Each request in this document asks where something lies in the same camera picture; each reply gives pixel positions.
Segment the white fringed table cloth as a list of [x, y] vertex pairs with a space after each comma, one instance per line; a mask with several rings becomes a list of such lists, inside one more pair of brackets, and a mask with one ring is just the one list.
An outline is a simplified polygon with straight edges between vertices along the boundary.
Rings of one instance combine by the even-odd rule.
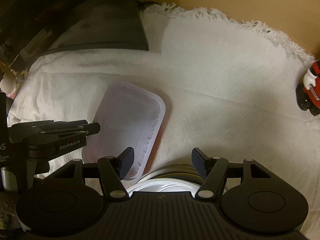
[[319, 239], [319, 117], [302, 111], [295, 93], [313, 57], [264, 23], [238, 23], [216, 9], [153, 5], [141, 18], [149, 51], [40, 57], [8, 123], [92, 121], [107, 88], [130, 82], [166, 105], [151, 170], [189, 162], [194, 147], [232, 162], [255, 159], [304, 194], [302, 232]]

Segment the red rectangular foil tray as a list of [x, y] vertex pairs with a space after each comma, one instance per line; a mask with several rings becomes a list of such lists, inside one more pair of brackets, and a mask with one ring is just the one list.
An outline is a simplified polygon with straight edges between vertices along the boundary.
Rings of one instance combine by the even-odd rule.
[[93, 119], [99, 123], [100, 132], [87, 138], [83, 161], [95, 163], [102, 157], [117, 157], [132, 147], [135, 158], [125, 180], [137, 182], [145, 170], [164, 115], [165, 103], [157, 94], [124, 81], [111, 85]]

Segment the black monitor screen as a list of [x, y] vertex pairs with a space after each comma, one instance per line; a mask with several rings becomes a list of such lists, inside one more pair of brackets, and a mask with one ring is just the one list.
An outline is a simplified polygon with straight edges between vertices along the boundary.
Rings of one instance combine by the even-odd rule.
[[149, 49], [135, 0], [1, 0], [1, 60], [66, 50]]

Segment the pink potted plant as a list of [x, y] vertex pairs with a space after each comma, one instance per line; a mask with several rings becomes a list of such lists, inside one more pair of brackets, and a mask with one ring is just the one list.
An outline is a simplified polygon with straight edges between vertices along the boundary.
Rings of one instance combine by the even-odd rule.
[[1, 92], [14, 100], [27, 76], [28, 72], [15, 72], [1, 62]]

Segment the stainless steel bowl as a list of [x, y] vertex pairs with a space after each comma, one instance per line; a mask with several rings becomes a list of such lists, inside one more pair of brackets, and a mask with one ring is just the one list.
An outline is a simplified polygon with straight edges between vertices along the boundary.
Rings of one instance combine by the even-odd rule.
[[196, 169], [190, 164], [166, 165], [158, 170], [144, 175], [138, 182], [156, 178], [174, 178], [186, 180], [191, 183], [199, 184], [199, 186], [201, 186], [203, 183], [203, 179], [200, 177]]

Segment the panda robot figurine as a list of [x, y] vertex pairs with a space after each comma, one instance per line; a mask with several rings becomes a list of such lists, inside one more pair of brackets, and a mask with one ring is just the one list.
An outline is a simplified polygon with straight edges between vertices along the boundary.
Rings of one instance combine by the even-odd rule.
[[309, 110], [313, 116], [319, 115], [320, 86], [319, 86], [319, 60], [312, 63], [303, 76], [303, 83], [296, 87], [296, 99], [301, 110]]

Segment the white plastic bowl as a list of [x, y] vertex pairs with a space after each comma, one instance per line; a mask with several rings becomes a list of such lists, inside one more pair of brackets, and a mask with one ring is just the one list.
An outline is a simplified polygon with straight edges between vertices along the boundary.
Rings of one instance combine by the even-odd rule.
[[131, 196], [133, 192], [186, 192], [189, 191], [194, 195], [198, 189], [199, 184], [191, 183], [186, 180], [174, 178], [156, 178], [143, 182], [138, 182], [127, 189], [128, 194]]

